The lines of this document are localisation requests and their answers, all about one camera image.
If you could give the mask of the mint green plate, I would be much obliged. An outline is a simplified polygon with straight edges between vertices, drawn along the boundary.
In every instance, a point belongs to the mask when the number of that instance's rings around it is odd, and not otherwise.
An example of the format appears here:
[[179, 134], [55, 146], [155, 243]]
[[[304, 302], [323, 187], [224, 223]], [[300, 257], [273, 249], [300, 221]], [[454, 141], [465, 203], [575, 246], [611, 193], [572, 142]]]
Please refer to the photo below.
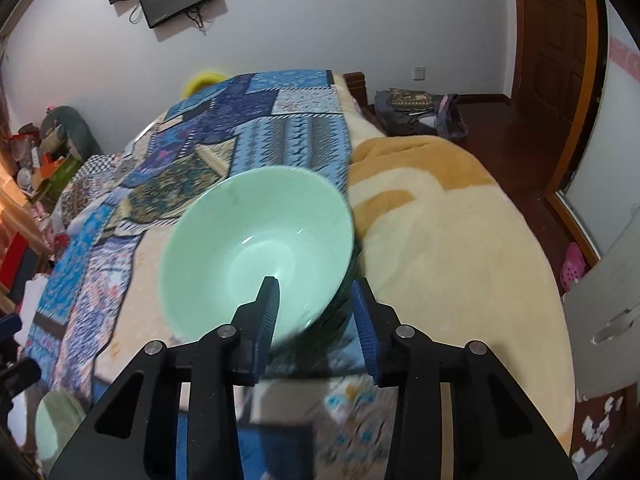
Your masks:
[[51, 390], [41, 399], [35, 438], [42, 466], [52, 466], [85, 417], [82, 405], [66, 390]]

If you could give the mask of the mint green bowl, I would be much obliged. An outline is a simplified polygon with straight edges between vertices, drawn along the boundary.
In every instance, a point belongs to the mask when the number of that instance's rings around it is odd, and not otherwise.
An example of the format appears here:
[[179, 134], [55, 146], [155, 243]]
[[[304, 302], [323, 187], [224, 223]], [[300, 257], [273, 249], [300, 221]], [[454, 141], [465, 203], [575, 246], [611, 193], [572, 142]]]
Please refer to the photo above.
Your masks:
[[172, 229], [158, 278], [163, 316], [178, 341], [196, 341], [253, 301], [264, 278], [276, 278], [272, 344], [280, 347], [329, 307], [354, 245], [348, 203], [318, 172], [242, 172], [205, 192]]

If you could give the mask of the patchwork patterned tablecloth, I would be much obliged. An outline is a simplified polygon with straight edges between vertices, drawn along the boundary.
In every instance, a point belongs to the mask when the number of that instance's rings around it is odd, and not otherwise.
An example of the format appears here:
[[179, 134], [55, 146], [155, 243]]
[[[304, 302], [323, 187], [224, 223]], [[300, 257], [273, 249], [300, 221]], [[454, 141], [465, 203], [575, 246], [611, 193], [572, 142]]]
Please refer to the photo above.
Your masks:
[[160, 115], [122, 154], [96, 155], [53, 211], [70, 246], [39, 299], [25, 344], [42, 377], [11, 417], [34, 430], [51, 391], [70, 422], [113, 380], [143, 341], [174, 344], [160, 315], [160, 252], [186, 208], [243, 171], [284, 165], [347, 186], [352, 150], [381, 134], [349, 76], [328, 70], [245, 74], [212, 84]]

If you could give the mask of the red gift box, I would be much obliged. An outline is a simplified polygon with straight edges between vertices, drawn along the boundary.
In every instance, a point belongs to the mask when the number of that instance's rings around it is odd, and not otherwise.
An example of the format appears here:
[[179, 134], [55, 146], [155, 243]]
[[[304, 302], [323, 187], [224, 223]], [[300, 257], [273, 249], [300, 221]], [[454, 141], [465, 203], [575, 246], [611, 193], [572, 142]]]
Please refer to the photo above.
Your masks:
[[16, 232], [1, 259], [0, 286], [2, 292], [9, 292], [11, 290], [28, 248], [26, 238], [20, 232]]

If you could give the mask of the white board with stickers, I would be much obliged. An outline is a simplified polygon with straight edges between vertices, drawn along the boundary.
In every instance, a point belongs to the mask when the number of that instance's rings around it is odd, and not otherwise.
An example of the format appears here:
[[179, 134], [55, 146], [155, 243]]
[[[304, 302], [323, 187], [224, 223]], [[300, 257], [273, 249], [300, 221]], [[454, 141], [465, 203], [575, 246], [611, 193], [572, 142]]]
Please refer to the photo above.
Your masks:
[[564, 295], [577, 396], [588, 400], [639, 381], [639, 218]]

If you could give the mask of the beige orange blanket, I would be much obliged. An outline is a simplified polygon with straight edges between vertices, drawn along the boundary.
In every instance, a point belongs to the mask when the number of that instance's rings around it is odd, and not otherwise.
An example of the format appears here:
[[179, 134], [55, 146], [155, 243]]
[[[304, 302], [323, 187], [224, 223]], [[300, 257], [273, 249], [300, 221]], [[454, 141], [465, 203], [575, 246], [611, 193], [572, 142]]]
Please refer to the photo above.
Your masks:
[[469, 152], [438, 136], [392, 138], [334, 89], [352, 157], [348, 200], [375, 297], [432, 339], [485, 341], [562, 445], [575, 381], [550, 263], [524, 217]]

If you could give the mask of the green cardboard box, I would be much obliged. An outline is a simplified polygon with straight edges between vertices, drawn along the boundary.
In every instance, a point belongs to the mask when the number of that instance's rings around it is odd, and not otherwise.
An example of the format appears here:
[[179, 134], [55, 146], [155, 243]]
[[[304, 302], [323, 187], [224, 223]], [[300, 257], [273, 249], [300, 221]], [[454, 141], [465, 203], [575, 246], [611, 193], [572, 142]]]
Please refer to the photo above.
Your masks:
[[58, 200], [81, 166], [82, 162], [72, 155], [49, 162], [32, 175], [32, 190], [36, 195], [44, 194], [51, 200]]

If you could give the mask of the grey plush toy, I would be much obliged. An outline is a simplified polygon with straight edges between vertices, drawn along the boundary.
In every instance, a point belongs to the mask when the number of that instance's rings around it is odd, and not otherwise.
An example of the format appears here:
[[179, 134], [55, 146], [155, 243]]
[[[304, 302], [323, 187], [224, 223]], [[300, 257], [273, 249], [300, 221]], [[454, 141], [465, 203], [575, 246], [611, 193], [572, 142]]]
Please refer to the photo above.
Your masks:
[[87, 123], [70, 106], [52, 108], [40, 125], [40, 148], [51, 155], [70, 155], [85, 162], [103, 152]]

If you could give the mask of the yellow round object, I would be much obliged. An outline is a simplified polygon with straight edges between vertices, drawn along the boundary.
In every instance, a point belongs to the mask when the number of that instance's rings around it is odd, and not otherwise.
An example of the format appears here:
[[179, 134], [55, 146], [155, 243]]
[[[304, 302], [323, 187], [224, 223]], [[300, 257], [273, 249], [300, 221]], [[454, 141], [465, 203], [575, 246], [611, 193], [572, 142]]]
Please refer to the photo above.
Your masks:
[[214, 86], [215, 84], [220, 84], [227, 79], [227, 76], [215, 72], [198, 73], [183, 87], [181, 91], [181, 99], [184, 100], [190, 98], [190, 96], [194, 96], [194, 94], [197, 94], [208, 87]]

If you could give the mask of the dark bag on floor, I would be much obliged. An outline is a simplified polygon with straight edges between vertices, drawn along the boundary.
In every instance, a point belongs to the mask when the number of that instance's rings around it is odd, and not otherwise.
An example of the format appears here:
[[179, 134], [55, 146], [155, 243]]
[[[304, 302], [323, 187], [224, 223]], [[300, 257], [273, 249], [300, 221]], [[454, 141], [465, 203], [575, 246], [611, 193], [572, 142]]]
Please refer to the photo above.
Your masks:
[[457, 93], [390, 89], [376, 94], [374, 111], [389, 136], [440, 136], [454, 141], [469, 133], [458, 101]]

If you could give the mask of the wooden wardrobe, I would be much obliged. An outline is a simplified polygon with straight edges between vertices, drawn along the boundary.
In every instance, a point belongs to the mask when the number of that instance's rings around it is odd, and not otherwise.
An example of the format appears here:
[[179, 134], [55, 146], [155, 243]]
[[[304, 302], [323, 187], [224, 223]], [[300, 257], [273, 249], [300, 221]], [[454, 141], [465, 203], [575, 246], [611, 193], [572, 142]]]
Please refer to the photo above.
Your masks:
[[587, 147], [603, 87], [604, 0], [516, 0], [512, 98], [538, 128], [553, 171], [544, 194], [566, 188]]

